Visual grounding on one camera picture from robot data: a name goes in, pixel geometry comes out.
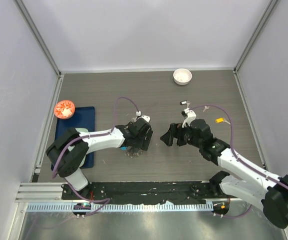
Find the large keyring with small rings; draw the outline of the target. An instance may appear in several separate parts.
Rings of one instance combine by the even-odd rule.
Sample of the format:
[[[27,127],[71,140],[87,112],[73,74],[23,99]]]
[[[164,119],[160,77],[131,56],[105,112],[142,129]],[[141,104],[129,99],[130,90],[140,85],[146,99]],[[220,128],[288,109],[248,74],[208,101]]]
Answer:
[[[140,148],[134,148],[134,147],[131,147],[131,146],[123,146],[120,148],[124,154],[129,157],[129,158],[136,158],[136,157],[139,157],[140,155],[142,155],[143,153],[143,150],[140,149]]]

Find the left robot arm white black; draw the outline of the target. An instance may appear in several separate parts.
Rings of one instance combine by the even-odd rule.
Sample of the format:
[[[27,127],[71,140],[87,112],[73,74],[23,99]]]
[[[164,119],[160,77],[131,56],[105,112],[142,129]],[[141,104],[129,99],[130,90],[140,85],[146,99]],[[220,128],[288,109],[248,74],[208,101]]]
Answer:
[[[83,200],[90,195],[90,182],[81,170],[88,154],[126,148],[128,155],[138,156],[148,150],[152,134],[147,115],[138,116],[126,125],[97,132],[82,132],[70,127],[48,147],[46,155],[53,165],[54,175],[66,179],[73,194]]]

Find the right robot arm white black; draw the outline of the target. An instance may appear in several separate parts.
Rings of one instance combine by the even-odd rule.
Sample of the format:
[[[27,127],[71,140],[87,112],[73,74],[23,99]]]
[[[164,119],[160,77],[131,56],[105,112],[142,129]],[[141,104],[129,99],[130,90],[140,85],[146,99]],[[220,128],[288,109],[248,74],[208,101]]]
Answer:
[[[177,146],[197,147],[204,159],[227,169],[211,178],[211,195],[240,198],[261,210],[276,227],[288,226],[288,174],[281,177],[237,154],[228,143],[213,136],[203,119],[189,125],[172,123],[160,139],[167,146],[176,139]]]

